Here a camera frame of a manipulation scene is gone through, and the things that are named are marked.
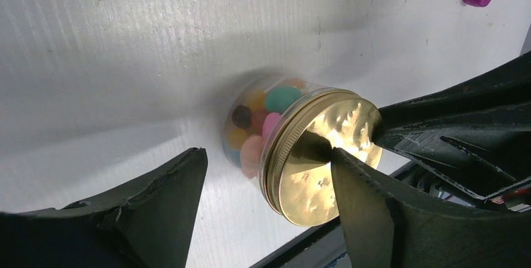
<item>pink jelly bean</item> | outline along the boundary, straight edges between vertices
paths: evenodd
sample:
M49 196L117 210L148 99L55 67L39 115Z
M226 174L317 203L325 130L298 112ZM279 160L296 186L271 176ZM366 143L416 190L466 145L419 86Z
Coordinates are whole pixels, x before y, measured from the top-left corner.
M267 115L267 117L264 120L264 126L262 127L262 137L267 140L269 138L269 135L273 131L273 128L277 124L277 122L281 119L281 115L279 113L270 113Z
M243 173L249 179L258 175L263 147L264 139L259 135L250 136L242 145L240 162L242 163Z

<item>tabletop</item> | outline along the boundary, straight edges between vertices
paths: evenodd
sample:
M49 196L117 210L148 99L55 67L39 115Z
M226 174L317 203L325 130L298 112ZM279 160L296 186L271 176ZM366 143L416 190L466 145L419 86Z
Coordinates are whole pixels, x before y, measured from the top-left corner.
M0 210L60 208L204 147L187 267L248 267L305 229L222 153L245 82L286 71L381 107L517 57L530 22L530 0L0 0Z

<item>jar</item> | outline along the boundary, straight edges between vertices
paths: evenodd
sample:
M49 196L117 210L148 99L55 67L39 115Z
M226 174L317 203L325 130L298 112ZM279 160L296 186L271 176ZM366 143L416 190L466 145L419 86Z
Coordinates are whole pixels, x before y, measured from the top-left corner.
M332 149L343 148L376 168L382 149L371 137L379 123L378 109L352 91L272 74L237 97L225 122L223 149L273 210L310 227L339 215Z

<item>metallic gold lid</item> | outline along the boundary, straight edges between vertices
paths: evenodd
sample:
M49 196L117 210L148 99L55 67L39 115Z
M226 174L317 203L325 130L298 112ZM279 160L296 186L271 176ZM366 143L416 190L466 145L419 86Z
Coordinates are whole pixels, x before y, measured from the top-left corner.
M351 91L328 90L298 106L285 123L264 164L264 195L293 224L328 222L339 215L331 151L343 148L376 168L382 149L371 137L381 123L378 109Z

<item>black jelly bean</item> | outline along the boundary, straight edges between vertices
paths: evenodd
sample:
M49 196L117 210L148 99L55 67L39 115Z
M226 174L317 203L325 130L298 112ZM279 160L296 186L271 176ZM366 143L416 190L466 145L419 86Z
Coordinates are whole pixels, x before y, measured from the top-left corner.
M245 105L238 105L232 112L232 123L239 128L248 129L251 123L252 111Z

